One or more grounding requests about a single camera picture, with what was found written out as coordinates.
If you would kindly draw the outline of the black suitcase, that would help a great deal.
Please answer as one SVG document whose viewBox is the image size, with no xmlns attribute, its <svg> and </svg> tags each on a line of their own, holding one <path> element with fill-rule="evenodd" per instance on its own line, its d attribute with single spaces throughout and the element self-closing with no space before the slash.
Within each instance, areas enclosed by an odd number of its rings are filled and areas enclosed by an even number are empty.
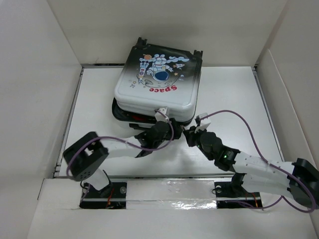
<svg viewBox="0 0 319 239">
<path fill-rule="evenodd" d="M 156 122 L 155 110 L 168 107 L 170 118 L 189 125 L 196 111 L 202 56 L 202 51 L 150 44 L 138 38 L 114 89 L 114 118 L 134 129 L 147 128 Z M 149 119 L 134 120 L 132 114 Z"/>
</svg>

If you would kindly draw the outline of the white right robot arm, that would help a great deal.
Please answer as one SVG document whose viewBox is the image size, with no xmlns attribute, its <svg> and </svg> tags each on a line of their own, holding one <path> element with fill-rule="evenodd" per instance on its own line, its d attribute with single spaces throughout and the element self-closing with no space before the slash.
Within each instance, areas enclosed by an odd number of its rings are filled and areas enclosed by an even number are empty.
<svg viewBox="0 0 319 239">
<path fill-rule="evenodd" d="M 230 190 L 236 196 L 264 192 L 293 199 L 309 209 L 319 207 L 319 172 L 307 160 L 265 161 L 223 145 L 213 132 L 195 126 L 184 131 L 190 147 L 197 147 L 220 170 L 234 174 Z"/>
</svg>

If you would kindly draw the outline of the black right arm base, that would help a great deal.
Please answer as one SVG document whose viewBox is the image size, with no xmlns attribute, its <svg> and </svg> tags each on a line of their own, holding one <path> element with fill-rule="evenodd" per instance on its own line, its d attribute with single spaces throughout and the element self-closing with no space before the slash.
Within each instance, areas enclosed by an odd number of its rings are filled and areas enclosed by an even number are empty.
<svg viewBox="0 0 319 239">
<path fill-rule="evenodd" d="M 249 193 L 242 187 L 244 176 L 236 173 L 231 181 L 214 182 L 212 194 L 216 196 L 218 209 L 250 209 L 263 206 L 260 193 Z"/>
</svg>

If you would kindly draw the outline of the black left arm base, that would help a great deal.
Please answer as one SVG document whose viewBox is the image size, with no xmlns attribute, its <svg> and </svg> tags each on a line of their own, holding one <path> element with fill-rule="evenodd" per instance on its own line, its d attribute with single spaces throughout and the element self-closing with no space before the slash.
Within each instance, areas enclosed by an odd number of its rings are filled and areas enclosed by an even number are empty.
<svg viewBox="0 0 319 239">
<path fill-rule="evenodd" d="M 81 209 L 125 209 L 126 208 L 126 182 L 113 182 L 112 188 L 106 196 L 100 193 L 88 183 L 81 183 L 82 195 L 79 203 Z"/>
</svg>

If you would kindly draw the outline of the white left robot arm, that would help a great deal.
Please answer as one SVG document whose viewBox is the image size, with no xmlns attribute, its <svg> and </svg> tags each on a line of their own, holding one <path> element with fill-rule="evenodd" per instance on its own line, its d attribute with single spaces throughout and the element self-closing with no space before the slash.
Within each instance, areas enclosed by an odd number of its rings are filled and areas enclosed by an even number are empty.
<svg viewBox="0 0 319 239">
<path fill-rule="evenodd" d="M 67 177 L 86 185 L 84 197 L 95 192 L 107 198 L 114 188 L 105 170 L 99 167 L 107 158 L 142 158 L 162 150 L 183 132 L 175 119 L 158 121 L 151 128 L 127 139 L 98 136 L 91 131 L 64 150 Z"/>
</svg>

